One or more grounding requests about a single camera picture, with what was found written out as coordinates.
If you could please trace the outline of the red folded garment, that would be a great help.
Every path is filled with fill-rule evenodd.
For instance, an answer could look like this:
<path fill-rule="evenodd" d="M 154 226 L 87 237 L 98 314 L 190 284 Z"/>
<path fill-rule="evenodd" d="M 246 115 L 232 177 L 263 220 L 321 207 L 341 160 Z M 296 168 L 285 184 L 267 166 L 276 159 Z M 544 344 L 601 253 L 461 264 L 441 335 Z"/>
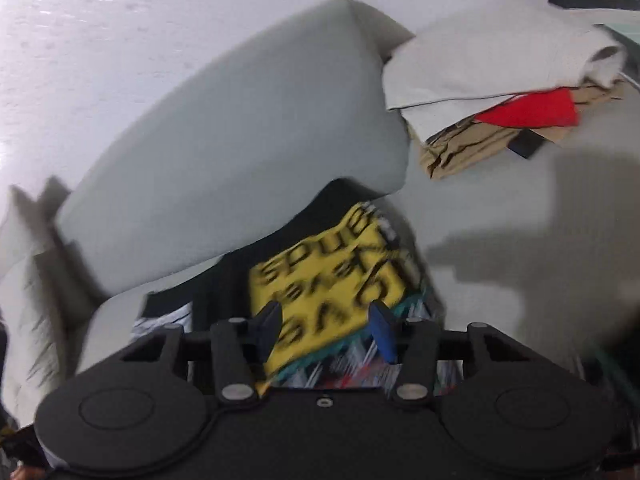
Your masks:
<path fill-rule="evenodd" d="M 478 122 L 504 128 L 574 127 L 579 116 L 569 88 L 518 96 L 475 116 Z"/>

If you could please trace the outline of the black patterned knit sweater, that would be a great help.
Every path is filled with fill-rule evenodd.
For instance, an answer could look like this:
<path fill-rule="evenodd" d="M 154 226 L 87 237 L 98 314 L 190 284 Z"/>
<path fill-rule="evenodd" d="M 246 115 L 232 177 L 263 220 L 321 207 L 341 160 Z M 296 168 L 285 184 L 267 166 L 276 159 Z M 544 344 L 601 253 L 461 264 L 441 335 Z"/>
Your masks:
<path fill-rule="evenodd" d="M 398 318 L 442 317 L 411 248 L 371 192 L 337 179 L 281 229 L 147 294 L 131 337 L 167 325 L 204 332 L 218 321 L 254 318 L 277 301 L 282 328 L 256 370 L 259 392 L 390 388 L 399 368 L 384 362 L 367 329 L 370 303 L 383 301 Z"/>

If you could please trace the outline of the grey sofa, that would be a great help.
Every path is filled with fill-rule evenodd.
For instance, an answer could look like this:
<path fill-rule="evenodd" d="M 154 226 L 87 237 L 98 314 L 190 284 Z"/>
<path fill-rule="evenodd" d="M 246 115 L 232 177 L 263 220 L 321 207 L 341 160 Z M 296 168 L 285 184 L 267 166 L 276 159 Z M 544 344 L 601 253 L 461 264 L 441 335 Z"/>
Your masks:
<path fill-rule="evenodd" d="M 209 64 L 138 119 L 76 188 L 11 188 L 1 225 L 1 402 L 16 426 L 125 348 L 145 297 L 276 232 L 352 181 L 401 233 L 439 322 L 498 328 L 573 368 L 639 319 L 639 93 L 529 158 L 440 180 L 388 110 L 354 0 L 330 0 Z"/>

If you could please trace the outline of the tan folded garment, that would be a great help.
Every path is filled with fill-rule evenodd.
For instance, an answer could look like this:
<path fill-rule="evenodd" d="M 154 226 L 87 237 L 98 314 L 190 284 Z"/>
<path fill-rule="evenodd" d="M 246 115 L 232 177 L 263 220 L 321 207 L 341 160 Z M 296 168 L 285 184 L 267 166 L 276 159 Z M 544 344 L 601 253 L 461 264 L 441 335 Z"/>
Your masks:
<path fill-rule="evenodd" d="M 582 115 L 587 110 L 620 100 L 625 88 L 626 82 L 623 79 L 614 81 L 613 87 L 609 89 L 593 82 L 569 88 L 579 116 L 578 125 L 574 127 L 504 128 L 478 122 L 475 119 L 477 114 L 464 118 L 421 144 L 419 164 L 430 178 L 440 180 L 458 174 L 507 148 L 518 156 L 529 158 L 546 142 L 561 143 L 579 126 Z"/>

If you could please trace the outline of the white folded garment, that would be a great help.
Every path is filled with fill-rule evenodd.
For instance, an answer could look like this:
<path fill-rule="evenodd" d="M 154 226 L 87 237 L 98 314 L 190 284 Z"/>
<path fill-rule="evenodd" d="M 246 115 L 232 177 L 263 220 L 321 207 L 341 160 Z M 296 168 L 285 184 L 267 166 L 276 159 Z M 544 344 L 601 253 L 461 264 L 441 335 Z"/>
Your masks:
<path fill-rule="evenodd" d="M 608 89 L 626 49 L 608 32 L 556 6 L 508 3 L 429 24 L 383 70 L 388 110 L 422 141 L 530 92 L 593 82 Z"/>

